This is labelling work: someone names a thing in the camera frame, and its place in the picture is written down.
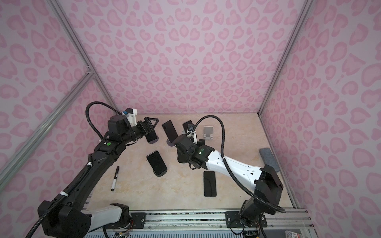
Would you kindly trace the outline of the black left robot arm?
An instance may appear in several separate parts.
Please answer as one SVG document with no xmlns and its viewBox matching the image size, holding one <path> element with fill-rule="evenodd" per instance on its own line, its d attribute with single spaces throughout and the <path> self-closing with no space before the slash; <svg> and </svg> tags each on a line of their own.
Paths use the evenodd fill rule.
<svg viewBox="0 0 381 238">
<path fill-rule="evenodd" d="M 108 131 L 88 155 L 84 168 L 52 201 L 45 200 L 38 207 L 39 220 L 33 228 L 42 226 L 44 234 L 54 238 L 83 238 L 91 229 L 92 219 L 81 211 L 86 199 L 127 145 L 153 132 L 158 122 L 146 117 L 132 126 L 125 115 L 112 116 Z"/>
</svg>

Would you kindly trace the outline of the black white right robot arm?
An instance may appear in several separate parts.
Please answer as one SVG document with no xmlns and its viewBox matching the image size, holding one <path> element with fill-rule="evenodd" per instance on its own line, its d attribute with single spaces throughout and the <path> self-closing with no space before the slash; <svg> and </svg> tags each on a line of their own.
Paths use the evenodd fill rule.
<svg viewBox="0 0 381 238">
<path fill-rule="evenodd" d="M 283 184 L 275 169 L 270 165 L 262 168 L 251 166 L 227 156 L 207 146 L 203 140 L 193 142 L 186 135 L 174 140 L 178 162 L 188 163 L 191 169 L 205 169 L 229 176 L 240 189 L 250 196 L 243 202 L 238 219 L 231 221 L 230 227 L 237 225 L 259 227 L 265 220 L 264 214 L 285 213 L 279 206 Z"/>
</svg>

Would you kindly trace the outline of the purple edged black phone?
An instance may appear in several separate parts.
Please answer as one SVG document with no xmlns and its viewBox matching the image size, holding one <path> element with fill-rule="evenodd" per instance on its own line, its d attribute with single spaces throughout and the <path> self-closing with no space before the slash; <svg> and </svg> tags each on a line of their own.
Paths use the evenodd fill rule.
<svg viewBox="0 0 381 238">
<path fill-rule="evenodd" d="M 203 172 L 203 192 L 205 197 L 216 197 L 216 176 L 214 171 Z"/>
</svg>

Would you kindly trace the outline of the silver folding phone stand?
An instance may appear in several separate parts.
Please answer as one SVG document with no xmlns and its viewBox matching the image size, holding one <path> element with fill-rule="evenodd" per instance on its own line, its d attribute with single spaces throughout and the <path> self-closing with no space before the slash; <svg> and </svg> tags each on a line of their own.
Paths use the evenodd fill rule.
<svg viewBox="0 0 381 238">
<path fill-rule="evenodd" d="M 212 140 L 213 139 L 213 126 L 204 126 L 203 128 L 203 139 L 204 140 Z"/>
</svg>

